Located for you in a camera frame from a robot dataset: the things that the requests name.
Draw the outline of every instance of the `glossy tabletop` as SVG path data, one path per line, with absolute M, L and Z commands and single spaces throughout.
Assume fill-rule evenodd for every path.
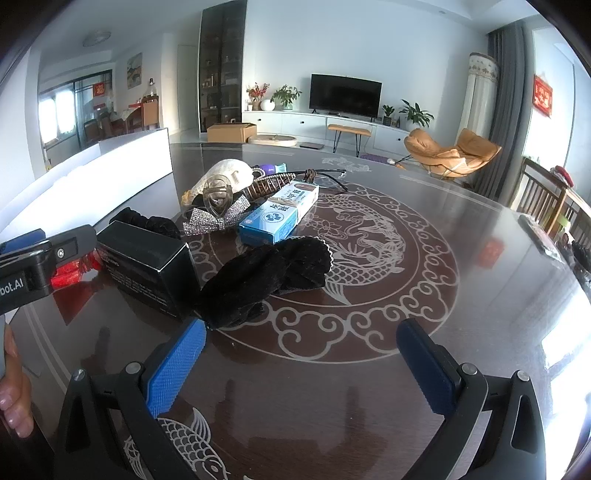
M 442 421 L 398 353 L 394 332 L 407 316 L 460 363 L 489 375 L 530 374 L 548 478 L 560 477 L 591 390 L 591 307 L 567 266 L 537 250 L 514 212 L 425 173 L 361 158 L 258 145 L 174 144 L 171 152 L 173 174 L 121 208 L 180 223 L 180 196 L 223 158 L 345 168 L 349 187 L 338 196 L 323 189 L 294 232 L 331 246 L 327 287 L 270 297 L 251 324 L 209 333 L 162 415 L 167 431 L 200 438 L 191 447 L 206 458 L 194 462 L 199 478 L 401 478 Z M 245 248 L 235 232 L 187 242 L 202 283 Z M 86 280 L 23 307 L 12 321 L 34 412 L 50 440 L 71 372 L 118 372 L 178 325 L 121 293 L 105 273 Z M 455 478 L 487 419 L 481 415 Z

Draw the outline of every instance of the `ceiling light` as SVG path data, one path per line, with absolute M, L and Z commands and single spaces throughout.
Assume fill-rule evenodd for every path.
M 94 45 L 98 45 L 99 43 L 103 43 L 105 40 L 108 40 L 110 36 L 111 32 L 108 30 L 96 30 L 86 36 L 86 38 L 82 41 L 82 46 L 93 47 Z

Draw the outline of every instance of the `black box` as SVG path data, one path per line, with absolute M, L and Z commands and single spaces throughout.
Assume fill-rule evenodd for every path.
M 121 290 L 179 320 L 190 314 L 200 287 L 185 242 L 118 221 L 96 239 Z

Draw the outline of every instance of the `television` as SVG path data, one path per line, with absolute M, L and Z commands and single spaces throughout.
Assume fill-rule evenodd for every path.
M 381 82 L 312 74 L 310 108 L 377 117 Z

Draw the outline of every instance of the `silver bolt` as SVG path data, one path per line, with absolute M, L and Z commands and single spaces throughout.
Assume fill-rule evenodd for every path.
M 125 371 L 129 375 L 133 375 L 139 372 L 141 368 L 142 366 L 138 362 L 131 362 L 130 364 L 127 364 L 127 367 L 125 367 Z
M 78 382 L 78 380 L 82 380 L 85 376 L 86 376 L 86 373 L 84 372 L 84 370 L 79 368 L 78 370 L 76 370 L 74 372 L 74 375 L 72 375 L 72 378 Z
M 472 364 L 462 364 L 462 371 L 466 375 L 476 375 L 478 373 L 478 369 L 476 368 L 476 365 L 472 365 Z
M 517 371 L 517 378 L 519 378 L 522 382 L 528 382 L 530 381 L 530 375 L 528 372 L 524 371 L 524 370 L 518 370 Z

